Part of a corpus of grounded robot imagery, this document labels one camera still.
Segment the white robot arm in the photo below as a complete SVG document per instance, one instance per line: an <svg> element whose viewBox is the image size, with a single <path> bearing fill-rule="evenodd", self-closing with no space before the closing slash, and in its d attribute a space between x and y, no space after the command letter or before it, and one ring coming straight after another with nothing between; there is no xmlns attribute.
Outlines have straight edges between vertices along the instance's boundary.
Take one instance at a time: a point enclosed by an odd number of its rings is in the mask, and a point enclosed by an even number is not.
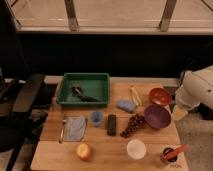
<svg viewBox="0 0 213 171"><path fill-rule="evenodd" d="M184 73L182 84L175 92L172 119L179 121L200 104L202 113L213 120L213 65Z"/></svg>

